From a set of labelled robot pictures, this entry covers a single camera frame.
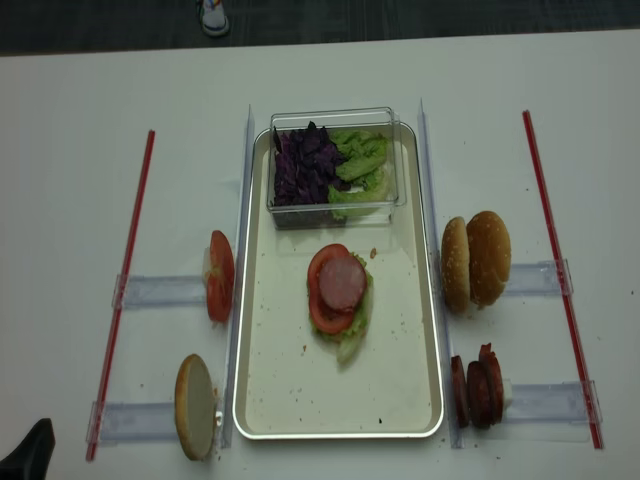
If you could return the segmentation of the sausage patty slice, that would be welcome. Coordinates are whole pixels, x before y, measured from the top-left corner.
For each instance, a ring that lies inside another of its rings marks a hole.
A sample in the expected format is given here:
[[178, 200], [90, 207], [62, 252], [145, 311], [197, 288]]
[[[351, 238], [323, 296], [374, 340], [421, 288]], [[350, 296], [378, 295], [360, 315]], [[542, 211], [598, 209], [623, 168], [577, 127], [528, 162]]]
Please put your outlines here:
[[364, 267], [352, 255], [328, 260], [318, 276], [321, 298], [334, 311], [354, 310], [367, 288]]

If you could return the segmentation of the green lettuce in container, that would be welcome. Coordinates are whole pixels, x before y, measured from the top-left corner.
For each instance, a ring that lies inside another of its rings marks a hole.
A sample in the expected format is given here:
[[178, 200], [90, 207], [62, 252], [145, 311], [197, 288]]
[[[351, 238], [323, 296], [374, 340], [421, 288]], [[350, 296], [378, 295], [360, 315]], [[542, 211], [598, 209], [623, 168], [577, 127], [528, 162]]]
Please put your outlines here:
[[387, 200], [390, 174], [387, 163], [388, 139], [366, 130], [333, 130], [329, 139], [338, 158], [329, 180], [330, 204], [378, 203]]

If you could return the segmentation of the upright tomato slice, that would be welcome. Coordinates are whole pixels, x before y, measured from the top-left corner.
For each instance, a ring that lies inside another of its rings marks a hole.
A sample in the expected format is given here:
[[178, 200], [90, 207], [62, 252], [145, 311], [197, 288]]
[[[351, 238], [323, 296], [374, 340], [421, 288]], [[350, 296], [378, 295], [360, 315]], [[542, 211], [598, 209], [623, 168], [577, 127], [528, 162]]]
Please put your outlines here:
[[208, 262], [204, 271], [206, 305], [212, 322], [229, 320], [235, 281], [235, 262], [230, 243], [220, 230], [211, 234]]

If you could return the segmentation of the clear plastic salad container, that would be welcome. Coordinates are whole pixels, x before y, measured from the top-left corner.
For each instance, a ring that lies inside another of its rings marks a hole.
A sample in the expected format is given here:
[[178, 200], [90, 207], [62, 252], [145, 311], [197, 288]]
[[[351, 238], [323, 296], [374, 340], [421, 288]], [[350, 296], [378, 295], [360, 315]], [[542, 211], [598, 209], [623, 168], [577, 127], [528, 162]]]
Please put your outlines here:
[[[380, 133], [388, 139], [387, 163], [391, 189], [388, 198], [378, 203], [307, 204], [275, 206], [274, 177], [276, 149], [273, 129], [278, 133], [304, 129], [313, 121], [318, 128], [333, 130], [366, 130]], [[401, 122], [389, 107], [347, 110], [277, 113], [271, 117], [266, 207], [280, 229], [315, 229], [346, 227], [348, 225], [385, 224], [391, 221], [394, 210], [406, 201], [404, 187], [404, 154], [401, 147]]]

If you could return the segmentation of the white metal tray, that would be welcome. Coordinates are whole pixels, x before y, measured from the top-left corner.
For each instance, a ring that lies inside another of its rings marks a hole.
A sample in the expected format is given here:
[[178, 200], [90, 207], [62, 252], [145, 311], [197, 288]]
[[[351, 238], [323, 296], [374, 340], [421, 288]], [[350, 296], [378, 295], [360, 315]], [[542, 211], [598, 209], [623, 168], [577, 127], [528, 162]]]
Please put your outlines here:
[[[255, 140], [243, 265], [233, 416], [253, 440], [425, 438], [444, 418], [436, 297], [414, 131], [400, 128], [405, 204], [388, 224], [279, 230], [267, 208], [269, 135]], [[373, 277], [364, 339], [340, 365], [314, 333], [307, 269], [324, 246], [360, 255]]]

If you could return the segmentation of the back sausage slice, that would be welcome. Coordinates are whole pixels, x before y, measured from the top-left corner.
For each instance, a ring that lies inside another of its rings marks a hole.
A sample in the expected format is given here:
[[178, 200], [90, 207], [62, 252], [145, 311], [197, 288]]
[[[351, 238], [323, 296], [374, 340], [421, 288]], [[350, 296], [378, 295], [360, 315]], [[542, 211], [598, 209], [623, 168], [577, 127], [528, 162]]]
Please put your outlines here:
[[492, 408], [492, 423], [497, 424], [502, 421], [504, 411], [504, 385], [501, 367], [490, 343], [481, 346], [479, 361], [487, 376]]

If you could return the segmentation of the middle sausage slice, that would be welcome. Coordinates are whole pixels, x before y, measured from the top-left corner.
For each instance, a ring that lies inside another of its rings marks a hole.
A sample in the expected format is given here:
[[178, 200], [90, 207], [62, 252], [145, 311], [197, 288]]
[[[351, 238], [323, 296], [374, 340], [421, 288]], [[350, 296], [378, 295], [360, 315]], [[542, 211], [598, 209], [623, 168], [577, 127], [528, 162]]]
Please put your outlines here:
[[467, 369], [467, 391], [470, 417], [476, 428], [488, 429], [493, 423], [492, 402], [485, 370], [479, 361]]

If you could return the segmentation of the right red strip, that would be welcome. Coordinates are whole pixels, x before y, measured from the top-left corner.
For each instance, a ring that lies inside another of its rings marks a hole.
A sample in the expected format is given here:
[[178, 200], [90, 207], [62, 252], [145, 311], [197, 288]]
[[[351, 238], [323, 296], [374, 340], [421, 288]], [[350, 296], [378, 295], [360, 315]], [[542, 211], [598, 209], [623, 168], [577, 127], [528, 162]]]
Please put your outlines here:
[[576, 313], [573, 304], [573, 293], [569, 286], [570, 275], [568, 268], [565, 266], [564, 257], [562, 255], [559, 238], [554, 222], [553, 211], [546, 185], [546, 179], [541, 162], [539, 148], [534, 129], [533, 120], [529, 110], [522, 112], [525, 133], [528, 141], [529, 151], [533, 164], [533, 170], [536, 177], [537, 187], [541, 199], [542, 209], [545, 217], [545, 223], [548, 231], [549, 241], [553, 254], [554, 263], [556, 264], [556, 273], [563, 296], [563, 305], [567, 320], [569, 335], [571, 339], [572, 349], [574, 353], [576, 368], [583, 391], [586, 411], [589, 418], [589, 429], [593, 447], [596, 450], [604, 449], [604, 440], [601, 429], [601, 421], [597, 415], [596, 395], [591, 386], [591, 378], [589, 376], [586, 358], [584, 355], [582, 342], [579, 333], [579, 327], [576, 319]]

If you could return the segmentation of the red strip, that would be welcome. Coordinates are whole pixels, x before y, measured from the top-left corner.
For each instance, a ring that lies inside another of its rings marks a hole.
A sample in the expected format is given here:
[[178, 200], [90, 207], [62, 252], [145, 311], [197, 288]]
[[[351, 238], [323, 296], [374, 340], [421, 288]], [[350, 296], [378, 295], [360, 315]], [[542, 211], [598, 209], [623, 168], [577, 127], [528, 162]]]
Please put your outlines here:
[[112, 369], [113, 357], [115, 353], [115, 347], [117, 343], [117, 337], [119, 332], [119, 325], [122, 312], [122, 298], [126, 289], [126, 282], [130, 273], [131, 262], [133, 258], [133, 252], [136, 242], [137, 230], [139, 219], [141, 215], [143, 199], [146, 189], [146, 183], [150, 170], [152, 152], [154, 147], [156, 132], [150, 130], [147, 135], [144, 158], [141, 166], [137, 193], [134, 202], [134, 207], [131, 215], [130, 226], [128, 231], [127, 243], [124, 252], [124, 258], [122, 261], [122, 267], [119, 275], [116, 278], [114, 288], [114, 298], [112, 300], [112, 318], [109, 330], [108, 341], [106, 345], [104, 361], [101, 371], [99, 389], [97, 393], [97, 399], [95, 407], [92, 410], [92, 416], [89, 423], [89, 437], [87, 442], [87, 450], [85, 460], [88, 463], [94, 461], [96, 452], [98, 449], [99, 435], [101, 432], [101, 422], [103, 417], [104, 408], [106, 405], [106, 398], [109, 387], [109, 379]]
[[576, 313], [573, 304], [573, 293], [569, 286], [570, 275], [568, 268], [565, 266], [564, 257], [562, 255], [559, 238], [554, 222], [553, 211], [546, 185], [546, 179], [541, 162], [539, 148], [534, 129], [533, 120], [529, 110], [522, 112], [525, 133], [528, 141], [529, 151], [533, 164], [533, 170], [536, 177], [537, 187], [541, 199], [542, 209], [545, 217], [545, 223], [548, 231], [549, 241], [553, 254], [554, 263], [556, 264], [556, 273], [563, 296], [563, 305], [567, 320], [569, 335], [571, 339], [572, 349], [574, 353], [576, 368], [583, 391], [586, 411], [589, 418], [589, 429], [593, 447], [596, 450], [604, 449], [604, 440], [601, 429], [601, 421], [597, 415], [596, 395], [591, 386], [591, 378], [589, 376], [586, 358], [584, 355], [582, 342], [579, 333], [579, 327], [576, 319]]

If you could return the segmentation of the left red strip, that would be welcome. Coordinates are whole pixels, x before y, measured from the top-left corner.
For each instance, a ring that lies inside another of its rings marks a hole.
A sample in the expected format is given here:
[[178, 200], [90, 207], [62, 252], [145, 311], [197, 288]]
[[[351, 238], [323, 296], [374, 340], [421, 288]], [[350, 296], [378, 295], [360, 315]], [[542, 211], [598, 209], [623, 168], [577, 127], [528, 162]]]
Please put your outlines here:
[[113, 357], [115, 353], [115, 347], [117, 343], [117, 337], [119, 332], [119, 325], [122, 312], [122, 298], [126, 289], [126, 282], [130, 273], [131, 262], [133, 258], [133, 252], [136, 242], [137, 230], [139, 219], [141, 215], [143, 199], [146, 189], [146, 183], [150, 170], [152, 152], [154, 147], [156, 132], [150, 130], [147, 135], [144, 158], [141, 166], [137, 193], [134, 202], [134, 207], [131, 215], [130, 226], [128, 231], [127, 243], [124, 252], [124, 258], [122, 261], [122, 267], [119, 275], [116, 278], [114, 288], [114, 298], [112, 300], [112, 318], [109, 330], [108, 341], [106, 345], [104, 361], [101, 371], [99, 389], [97, 393], [97, 399], [95, 407], [92, 410], [92, 416], [89, 423], [89, 437], [87, 442], [87, 450], [85, 460], [88, 463], [94, 461], [96, 452], [98, 449], [99, 435], [101, 432], [101, 422], [103, 417], [104, 408], [106, 405], [106, 398], [109, 387], [109, 379], [112, 369]]

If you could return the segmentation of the clear divider rail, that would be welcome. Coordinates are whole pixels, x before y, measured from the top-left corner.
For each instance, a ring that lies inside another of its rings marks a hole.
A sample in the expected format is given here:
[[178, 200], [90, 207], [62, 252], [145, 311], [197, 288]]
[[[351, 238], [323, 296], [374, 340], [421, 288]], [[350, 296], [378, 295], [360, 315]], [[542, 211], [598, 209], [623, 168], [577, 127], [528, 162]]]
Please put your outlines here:
[[428, 116], [426, 115], [424, 101], [419, 100], [418, 108], [418, 135], [420, 142], [421, 177], [426, 191], [424, 199], [424, 213], [427, 224], [427, 250], [431, 268], [431, 284], [434, 293], [434, 307], [438, 324], [438, 347], [442, 367], [443, 390], [445, 398], [445, 410], [449, 428], [451, 448], [460, 450], [465, 447], [464, 436], [458, 425], [456, 403], [451, 373], [451, 342], [449, 338], [447, 309], [443, 296], [441, 262], [440, 262], [440, 235], [437, 224], [436, 196], [434, 185], [433, 162], [431, 158], [431, 145], [428, 130]]
[[236, 234], [236, 260], [235, 283], [233, 294], [233, 308], [228, 332], [227, 358], [226, 358], [226, 383], [224, 398], [220, 411], [219, 427], [217, 434], [217, 446], [219, 449], [231, 447], [234, 430], [233, 401], [236, 393], [236, 373], [238, 371], [239, 337], [242, 322], [243, 287], [245, 280], [245, 267], [247, 259], [247, 229], [249, 225], [251, 196], [252, 196], [252, 172], [253, 172], [253, 145], [255, 140], [255, 121], [252, 107], [248, 107], [248, 116], [244, 130], [244, 160], [240, 183], [240, 207]]

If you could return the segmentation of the left clear divider rail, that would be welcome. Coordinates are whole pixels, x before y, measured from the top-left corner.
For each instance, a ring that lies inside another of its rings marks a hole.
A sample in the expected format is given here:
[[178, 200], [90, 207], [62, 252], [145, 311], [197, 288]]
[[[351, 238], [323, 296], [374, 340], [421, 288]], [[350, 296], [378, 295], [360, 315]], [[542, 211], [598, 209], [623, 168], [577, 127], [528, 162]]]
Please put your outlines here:
[[240, 207], [236, 234], [236, 260], [235, 283], [233, 294], [233, 308], [228, 332], [227, 358], [226, 358], [226, 383], [224, 398], [220, 411], [219, 427], [217, 434], [217, 446], [219, 449], [231, 447], [234, 430], [233, 401], [236, 393], [236, 373], [238, 371], [239, 337], [242, 322], [243, 287], [245, 280], [245, 267], [247, 259], [247, 229], [249, 225], [251, 196], [252, 196], [252, 172], [253, 172], [253, 145], [255, 140], [255, 121], [252, 107], [248, 107], [248, 116], [244, 130], [244, 160], [240, 183]]

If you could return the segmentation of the clear bun top holder rail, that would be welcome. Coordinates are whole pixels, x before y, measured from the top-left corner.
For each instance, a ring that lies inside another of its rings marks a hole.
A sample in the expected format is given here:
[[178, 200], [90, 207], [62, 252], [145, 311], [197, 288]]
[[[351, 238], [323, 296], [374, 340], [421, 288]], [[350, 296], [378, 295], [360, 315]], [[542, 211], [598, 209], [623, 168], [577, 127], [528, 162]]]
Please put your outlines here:
[[571, 296], [574, 292], [566, 259], [512, 264], [504, 296]]

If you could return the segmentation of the clear bun bottom holder rail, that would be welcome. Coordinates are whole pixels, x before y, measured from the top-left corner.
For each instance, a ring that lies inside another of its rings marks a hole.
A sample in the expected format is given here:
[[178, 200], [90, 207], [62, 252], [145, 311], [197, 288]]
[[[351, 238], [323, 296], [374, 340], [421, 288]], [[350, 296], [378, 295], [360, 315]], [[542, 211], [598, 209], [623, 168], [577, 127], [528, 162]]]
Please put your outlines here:
[[91, 444], [177, 441], [174, 404], [94, 402], [86, 442]]

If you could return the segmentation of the clear sausage holder rail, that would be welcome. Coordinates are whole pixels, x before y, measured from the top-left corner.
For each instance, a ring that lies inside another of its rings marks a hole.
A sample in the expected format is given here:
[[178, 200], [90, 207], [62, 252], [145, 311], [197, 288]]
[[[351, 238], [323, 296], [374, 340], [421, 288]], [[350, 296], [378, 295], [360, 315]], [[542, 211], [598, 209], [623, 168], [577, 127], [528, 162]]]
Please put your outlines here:
[[598, 425], [602, 414], [595, 384], [514, 384], [506, 380], [502, 422]]

